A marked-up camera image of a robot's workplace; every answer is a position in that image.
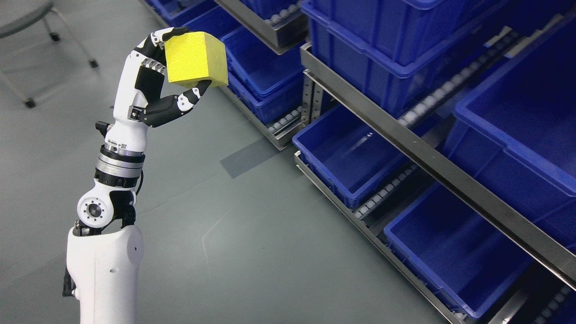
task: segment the empty blue bin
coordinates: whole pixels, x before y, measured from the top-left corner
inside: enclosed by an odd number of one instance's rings
[[[226,46],[228,69],[257,99],[263,100],[302,78],[304,67],[297,46],[277,55],[244,27],[223,37],[222,42]]]
[[[184,24],[190,31],[202,31],[221,39],[240,27],[240,23],[222,7],[214,7]]]
[[[430,130],[432,116],[416,129]],[[300,158],[351,209],[376,192],[408,159],[344,106],[337,106],[292,138]]]
[[[439,183],[384,228],[392,251],[450,310],[480,318],[531,257]]]
[[[503,4],[458,29],[450,38],[438,43],[414,63],[402,66],[370,44],[343,28],[335,28],[331,20],[310,5],[302,11],[310,17],[312,53],[370,100],[395,118],[400,117],[418,96],[433,90],[433,84],[449,80],[453,71],[469,54],[503,27]]]
[[[302,74],[300,78],[296,78],[280,87],[264,100],[255,98],[242,82],[230,72],[228,72],[228,88],[266,125],[278,119],[284,113],[302,105],[304,75]]]
[[[290,5],[294,5],[296,2],[298,0],[242,0],[243,4],[262,19],[269,19],[272,15],[288,9]]]
[[[576,18],[540,36],[456,107],[444,152],[576,252]]]
[[[406,66],[500,0],[312,0],[330,20]]]
[[[172,27],[180,27],[208,10],[216,7],[213,0],[199,1],[195,6],[182,10],[177,0],[146,0],[154,10]]]

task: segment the yellow sponge cube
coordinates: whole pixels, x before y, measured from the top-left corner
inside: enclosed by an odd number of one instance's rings
[[[210,86],[228,85],[226,50],[216,37],[205,32],[174,36],[165,43],[168,82],[187,88],[198,81],[212,80]]]

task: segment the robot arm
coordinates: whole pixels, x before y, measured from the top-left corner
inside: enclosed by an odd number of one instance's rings
[[[64,296],[80,301],[81,324],[135,323],[143,240],[134,225],[134,205],[146,133],[189,113],[211,84],[200,81],[180,95],[160,98],[166,73],[164,42],[186,32],[188,28],[153,32],[131,51],[116,94],[115,123],[96,123],[104,144],[94,188],[79,199],[79,220],[69,231],[63,290]],[[102,234],[113,220],[122,220],[121,229]]]

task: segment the blue plastic bin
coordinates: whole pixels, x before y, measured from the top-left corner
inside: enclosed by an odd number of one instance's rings
[[[390,248],[450,310],[480,318],[531,257],[439,183],[384,228]]]
[[[208,10],[216,7],[213,0],[199,1],[197,5],[180,9],[177,0],[146,0],[154,10],[172,27],[180,27]]]
[[[407,66],[394,62],[349,31],[334,28],[326,16],[310,5],[302,4],[302,11],[310,17],[312,54],[398,118],[411,100],[432,90],[434,81],[450,66],[459,65],[501,30],[504,17],[493,14],[502,6],[500,3],[485,11]],[[451,75],[443,77],[448,80]]]
[[[240,27],[240,23],[222,7],[214,7],[197,18],[184,24],[190,31],[203,31],[222,39]]]
[[[263,100],[302,78],[304,67],[298,46],[277,55],[244,27],[223,37],[222,42],[226,46],[228,69],[257,99]]]
[[[416,129],[430,130],[432,116]],[[358,207],[408,159],[344,106],[337,106],[292,138],[300,158],[351,209]]]
[[[474,89],[444,149],[567,248],[576,244],[575,33],[572,13]]]
[[[272,15],[278,14],[281,10],[288,9],[298,0],[242,0],[246,7],[252,9],[263,19],[269,19]]]
[[[405,66],[498,1],[312,0],[308,6],[326,17],[331,28],[347,29]]]
[[[266,125],[302,104],[304,75],[277,89],[274,94],[264,100],[254,98],[251,92],[230,72],[228,73],[228,88]]]

